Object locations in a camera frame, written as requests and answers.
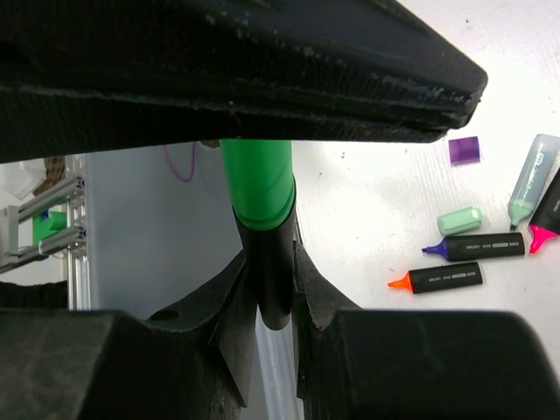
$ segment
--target white table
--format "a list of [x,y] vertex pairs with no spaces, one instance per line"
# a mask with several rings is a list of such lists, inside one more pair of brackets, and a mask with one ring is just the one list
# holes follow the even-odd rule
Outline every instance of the white table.
[[[560,374],[560,240],[545,244],[537,256],[481,262],[481,287],[416,296],[387,287],[409,269],[445,263],[420,251],[441,240],[440,214],[475,205],[485,215],[481,233],[508,230],[509,194],[533,138],[541,132],[560,136],[559,4],[401,3],[488,72],[472,122],[448,136],[479,136],[482,161],[451,168],[446,140],[295,142],[304,244],[318,269],[364,307],[518,313],[536,330]],[[529,245],[525,224],[521,231]]]

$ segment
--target highlighter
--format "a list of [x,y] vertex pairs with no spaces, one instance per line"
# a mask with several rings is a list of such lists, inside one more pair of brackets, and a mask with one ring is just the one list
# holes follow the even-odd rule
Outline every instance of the highlighter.
[[558,150],[560,138],[546,134],[535,137],[507,205],[512,232],[535,211]]
[[560,235],[560,171],[552,179],[528,226],[533,232],[530,254],[536,254],[544,242]]
[[477,262],[445,265],[429,269],[412,269],[405,277],[388,284],[391,289],[406,289],[415,295],[482,284]]
[[468,234],[448,236],[435,247],[423,248],[425,254],[438,254],[447,261],[471,261],[503,256],[524,256],[523,235],[511,234]]

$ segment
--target purple wire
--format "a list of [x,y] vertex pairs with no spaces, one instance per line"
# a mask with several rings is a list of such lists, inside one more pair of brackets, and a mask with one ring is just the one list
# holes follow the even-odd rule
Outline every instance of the purple wire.
[[161,151],[164,154],[164,159],[165,159],[165,162],[167,163],[167,166],[169,167],[169,169],[171,170],[173,175],[175,175],[175,178],[177,178],[179,181],[185,182],[185,183],[189,183],[193,180],[193,178],[194,178],[194,157],[195,157],[195,154],[196,154],[196,142],[192,142],[191,171],[189,172],[188,177],[183,175],[180,172],[180,170],[177,169],[177,166],[175,166],[175,164],[173,163],[172,157],[170,156],[169,151],[167,150],[167,146],[163,146]]

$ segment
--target purple cable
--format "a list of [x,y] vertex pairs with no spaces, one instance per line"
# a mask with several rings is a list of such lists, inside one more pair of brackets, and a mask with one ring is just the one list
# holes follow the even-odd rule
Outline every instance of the purple cable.
[[175,178],[177,178],[179,181],[185,182],[187,184],[193,180],[193,178],[194,178],[194,157],[195,157],[195,154],[196,154],[196,142],[192,142],[191,171],[189,172],[188,177],[183,175],[180,172],[180,170],[177,169],[177,166],[175,166],[175,164],[173,163],[172,157],[170,156],[169,151],[167,150],[167,146],[163,146],[161,151],[164,154],[164,159],[165,159],[165,162],[167,163],[167,166],[169,167],[169,169],[171,170],[173,175],[175,175]]

